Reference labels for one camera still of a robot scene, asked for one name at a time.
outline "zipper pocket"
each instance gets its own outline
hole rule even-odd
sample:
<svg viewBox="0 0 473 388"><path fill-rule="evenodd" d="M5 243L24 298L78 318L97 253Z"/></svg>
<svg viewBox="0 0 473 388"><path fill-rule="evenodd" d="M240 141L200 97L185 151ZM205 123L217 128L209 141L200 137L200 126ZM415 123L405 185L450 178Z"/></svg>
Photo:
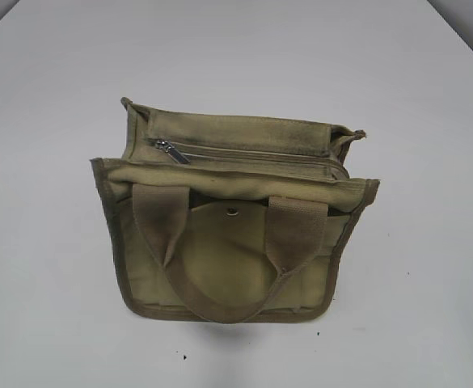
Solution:
<svg viewBox="0 0 473 388"><path fill-rule="evenodd" d="M287 162L289 164L332 167L336 168L337 170L344 173L345 176L349 177L347 170L340 163L328 158L306 155L278 154L262 151L220 149L204 147L201 145L187 145L176 141L171 143L163 139L146 139L146 142L151 146L154 146L156 149L165 152L179 164L191 164L188 156L200 158L246 159L265 162Z"/></svg>

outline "metal zipper pull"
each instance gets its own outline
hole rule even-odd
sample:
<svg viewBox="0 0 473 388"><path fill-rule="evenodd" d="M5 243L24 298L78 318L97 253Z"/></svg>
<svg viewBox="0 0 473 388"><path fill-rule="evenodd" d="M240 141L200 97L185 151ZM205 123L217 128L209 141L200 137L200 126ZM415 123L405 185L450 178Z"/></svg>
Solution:
<svg viewBox="0 0 473 388"><path fill-rule="evenodd" d="M162 150L166 152L168 155L170 155L173 160L175 160L177 163L180 164L189 164L189 159L186 158L183 154L180 153L179 150L175 148L174 145L172 145L169 141L167 140L157 140L155 142L155 148L158 150Z"/></svg>

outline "white surface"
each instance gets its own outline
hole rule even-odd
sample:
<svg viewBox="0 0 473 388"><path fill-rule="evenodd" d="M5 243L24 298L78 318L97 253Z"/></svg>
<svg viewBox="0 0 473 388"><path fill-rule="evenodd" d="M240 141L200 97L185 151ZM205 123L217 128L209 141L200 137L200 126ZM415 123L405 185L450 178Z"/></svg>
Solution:
<svg viewBox="0 0 473 388"><path fill-rule="evenodd" d="M126 309L88 162L121 154L123 95L368 132L347 166L382 184L322 318ZM10 386L473 387L471 51L422 0L20 2L0 23Z"/></svg>

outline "olive canvas bag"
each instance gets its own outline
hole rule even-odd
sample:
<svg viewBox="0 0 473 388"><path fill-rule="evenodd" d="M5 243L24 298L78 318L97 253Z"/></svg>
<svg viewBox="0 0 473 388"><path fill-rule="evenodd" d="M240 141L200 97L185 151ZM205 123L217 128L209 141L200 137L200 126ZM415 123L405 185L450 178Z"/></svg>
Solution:
<svg viewBox="0 0 473 388"><path fill-rule="evenodd" d="M128 308L220 323L321 315L379 185L343 167L365 133L121 102L125 151L92 167Z"/></svg>

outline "fabric strap handle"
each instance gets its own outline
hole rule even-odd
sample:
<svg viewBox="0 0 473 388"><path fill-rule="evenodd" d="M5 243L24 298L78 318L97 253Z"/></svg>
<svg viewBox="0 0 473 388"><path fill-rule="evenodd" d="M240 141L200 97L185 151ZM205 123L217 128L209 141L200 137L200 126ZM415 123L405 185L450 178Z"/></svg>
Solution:
<svg viewBox="0 0 473 388"><path fill-rule="evenodd" d="M320 252L327 204L271 196L265 226L265 253L277 276L261 301L241 307L225 306L205 296L188 278L175 246L189 213L189 188L134 184L133 216L150 252L171 286L196 315L209 321L237 323L258 314L282 285Z"/></svg>

